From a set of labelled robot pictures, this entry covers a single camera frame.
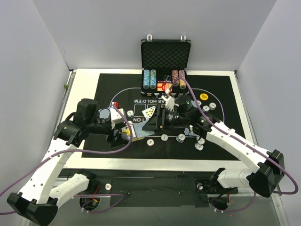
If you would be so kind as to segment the dealt cards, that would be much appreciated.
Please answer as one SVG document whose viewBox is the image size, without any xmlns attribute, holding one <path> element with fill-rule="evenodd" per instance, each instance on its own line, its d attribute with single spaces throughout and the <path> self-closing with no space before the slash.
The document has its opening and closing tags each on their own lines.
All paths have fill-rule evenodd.
<svg viewBox="0 0 301 226">
<path fill-rule="evenodd" d="M 184 134 L 185 134 L 185 136 L 188 136 L 188 137 L 196 137 L 197 136 L 193 131 L 191 131 L 188 128 L 185 128 Z"/>
<path fill-rule="evenodd" d="M 99 118 L 104 120 L 104 121 L 109 120 L 111 118 L 110 109 L 105 108 L 105 109 L 99 110 Z"/>
</svg>

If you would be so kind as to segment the yellow big blind button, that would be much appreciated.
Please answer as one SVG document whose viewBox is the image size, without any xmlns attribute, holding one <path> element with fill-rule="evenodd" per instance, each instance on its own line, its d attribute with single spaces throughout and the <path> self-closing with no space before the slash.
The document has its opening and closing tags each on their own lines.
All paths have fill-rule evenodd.
<svg viewBox="0 0 301 226">
<path fill-rule="evenodd" d="M 208 94 L 206 94 L 206 93 L 201 93 L 199 97 L 201 100 L 204 100 L 204 101 L 206 101 L 209 98 Z"/>
</svg>

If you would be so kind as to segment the grey poker chip stack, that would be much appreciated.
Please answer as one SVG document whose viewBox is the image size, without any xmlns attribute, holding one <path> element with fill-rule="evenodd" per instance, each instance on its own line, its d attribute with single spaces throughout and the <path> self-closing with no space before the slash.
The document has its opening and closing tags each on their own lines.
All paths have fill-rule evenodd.
<svg viewBox="0 0 301 226">
<path fill-rule="evenodd" d="M 162 141 L 166 142 L 168 140 L 168 135 L 167 134 L 162 134 L 160 138 L 161 138 Z"/>
</svg>

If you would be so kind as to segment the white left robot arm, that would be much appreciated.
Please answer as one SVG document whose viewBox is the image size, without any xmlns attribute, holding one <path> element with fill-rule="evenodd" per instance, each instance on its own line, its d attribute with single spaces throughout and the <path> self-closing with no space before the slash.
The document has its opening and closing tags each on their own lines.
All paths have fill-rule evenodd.
<svg viewBox="0 0 301 226">
<path fill-rule="evenodd" d="M 54 132 L 53 139 L 41 164 L 30 173 L 31 178 L 17 193 L 11 193 L 7 203 L 20 216 L 39 226 L 48 226 L 58 209 L 79 193 L 94 195 L 99 191 L 96 174 L 81 169 L 66 182 L 53 188 L 57 177 L 82 141 L 90 134 L 106 135 L 111 147 L 122 150 L 149 132 L 137 123 L 127 121 L 118 103 L 99 109 L 98 102 L 84 98 L 75 112 L 69 114 Z"/>
</svg>

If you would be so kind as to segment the seven of clubs card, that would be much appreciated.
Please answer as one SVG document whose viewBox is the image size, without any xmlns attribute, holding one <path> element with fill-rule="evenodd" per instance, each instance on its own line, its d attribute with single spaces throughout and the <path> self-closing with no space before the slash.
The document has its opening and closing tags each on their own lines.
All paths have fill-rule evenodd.
<svg viewBox="0 0 301 226">
<path fill-rule="evenodd" d="M 156 106 L 151 106 L 145 110 L 142 111 L 143 116 L 145 119 L 149 119 L 155 112 Z"/>
</svg>

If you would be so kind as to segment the red poker chip stack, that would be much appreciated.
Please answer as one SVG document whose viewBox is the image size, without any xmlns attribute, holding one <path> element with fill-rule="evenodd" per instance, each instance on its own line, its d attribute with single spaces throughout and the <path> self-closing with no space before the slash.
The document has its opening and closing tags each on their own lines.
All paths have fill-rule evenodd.
<svg viewBox="0 0 301 226">
<path fill-rule="evenodd" d="M 154 145 L 154 140 L 153 139 L 148 139 L 147 140 L 147 145 L 148 146 L 153 146 Z"/>
</svg>

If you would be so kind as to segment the blue backed playing cards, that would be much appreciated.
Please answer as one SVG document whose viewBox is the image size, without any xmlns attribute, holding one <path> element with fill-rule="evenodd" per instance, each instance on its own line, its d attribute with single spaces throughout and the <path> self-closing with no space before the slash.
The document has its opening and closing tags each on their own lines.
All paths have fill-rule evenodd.
<svg viewBox="0 0 301 226">
<path fill-rule="evenodd" d="M 155 134 L 155 131 L 143 130 L 143 126 L 144 126 L 143 123 L 134 123 L 133 124 L 136 137 L 148 137 L 148 136 L 152 136 Z"/>
</svg>

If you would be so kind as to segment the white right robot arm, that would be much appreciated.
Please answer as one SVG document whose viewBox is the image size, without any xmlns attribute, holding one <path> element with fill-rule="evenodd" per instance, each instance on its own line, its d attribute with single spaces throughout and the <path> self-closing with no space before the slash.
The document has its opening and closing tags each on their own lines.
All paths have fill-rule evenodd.
<svg viewBox="0 0 301 226">
<path fill-rule="evenodd" d="M 284 177 L 284 156 L 278 151 L 270 152 L 247 141 L 228 128 L 221 120 L 209 112 L 201 113 L 190 96 L 173 98 L 163 94 L 169 119 L 163 124 L 172 127 L 189 128 L 197 136 L 218 145 L 242 161 L 246 168 L 219 168 L 210 179 L 210 187 L 220 193 L 224 189 L 251 188 L 262 197 L 269 198 Z"/>
</svg>

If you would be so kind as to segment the blue poker chip stack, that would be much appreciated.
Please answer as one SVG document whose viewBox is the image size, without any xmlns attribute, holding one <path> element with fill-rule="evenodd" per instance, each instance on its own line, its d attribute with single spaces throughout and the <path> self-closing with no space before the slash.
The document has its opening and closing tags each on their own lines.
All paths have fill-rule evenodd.
<svg viewBox="0 0 301 226">
<path fill-rule="evenodd" d="M 185 134 L 179 134 L 179 135 L 176 136 L 176 141 L 178 143 L 183 143 L 185 141 L 185 139 L 186 139 Z"/>
</svg>

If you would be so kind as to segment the grey chips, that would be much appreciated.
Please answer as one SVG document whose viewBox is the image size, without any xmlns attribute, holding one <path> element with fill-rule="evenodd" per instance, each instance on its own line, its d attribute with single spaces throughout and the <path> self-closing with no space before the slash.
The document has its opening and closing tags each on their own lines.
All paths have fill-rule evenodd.
<svg viewBox="0 0 301 226">
<path fill-rule="evenodd" d="M 205 140 L 203 138 L 201 138 L 200 140 L 198 140 L 198 144 L 203 145 L 205 143 Z"/>
<path fill-rule="evenodd" d="M 209 106 L 210 110 L 215 110 L 217 107 L 216 103 L 214 103 L 214 102 L 211 102 L 208 106 Z"/>
</svg>

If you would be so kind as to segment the blue playing card deck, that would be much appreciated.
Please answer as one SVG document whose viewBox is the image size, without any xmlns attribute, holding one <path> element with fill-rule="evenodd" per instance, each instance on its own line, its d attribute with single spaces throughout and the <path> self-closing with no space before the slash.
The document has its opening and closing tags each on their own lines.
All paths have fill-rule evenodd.
<svg viewBox="0 0 301 226">
<path fill-rule="evenodd" d="M 139 138 L 136 136 L 133 125 L 130 125 L 130 127 L 128 127 L 128 126 L 122 127 L 121 128 L 121 138 L 123 140 L 129 141 L 130 137 L 132 137 L 132 142 L 139 140 Z"/>
</svg>

